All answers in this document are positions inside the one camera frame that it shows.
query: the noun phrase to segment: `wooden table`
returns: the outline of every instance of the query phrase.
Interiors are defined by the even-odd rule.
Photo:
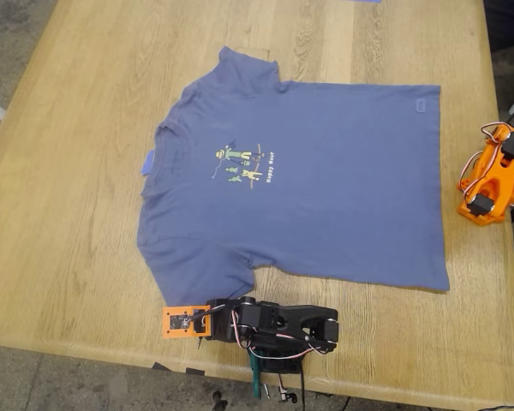
[[[339,311],[338,349],[305,360],[308,389],[514,403],[511,226],[455,212],[459,170],[497,117],[481,0],[60,0],[0,127],[0,345],[250,380],[235,344],[160,337],[135,245],[153,131],[222,45],[277,60],[282,80],[442,87],[451,291],[255,274],[258,299]]]

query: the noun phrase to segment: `orange bracket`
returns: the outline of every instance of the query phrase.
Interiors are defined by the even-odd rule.
[[[190,317],[210,309],[210,306],[166,307],[162,309],[162,337],[209,337],[212,334],[208,314],[191,321]]]

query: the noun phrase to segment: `gray floor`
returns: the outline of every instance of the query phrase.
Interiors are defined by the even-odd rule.
[[[0,0],[0,104],[7,107],[56,0]],[[493,55],[501,118],[514,100],[514,48]],[[301,409],[254,400],[249,384],[0,348],[0,410],[212,409],[221,390],[229,409]],[[341,410],[345,397],[307,393],[308,409]],[[426,408],[353,398],[347,410]]]

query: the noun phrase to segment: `t-shirt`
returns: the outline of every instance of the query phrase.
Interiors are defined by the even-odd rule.
[[[158,126],[142,196],[170,306],[243,295],[261,265],[449,289],[438,86],[280,81],[224,47]]]

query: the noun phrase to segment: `printed graphic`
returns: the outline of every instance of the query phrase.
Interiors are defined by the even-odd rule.
[[[215,168],[212,178],[215,178],[221,169],[223,161],[228,161],[237,165],[231,165],[224,167],[221,170],[227,173],[228,182],[249,182],[249,187],[254,189],[254,182],[266,181],[271,182],[272,180],[272,164],[274,162],[274,153],[270,152],[268,160],[269,168],[266,174],[266,179],[261,178],[263,173],[259,171],[261,163],[266,163],[266,153],[260,149],[260,144],[257,144],[257,151],[238,151],[236,149],[236,141],[232,141],[224,148],[215,152],[215,157],[219,160],[218,166]]]

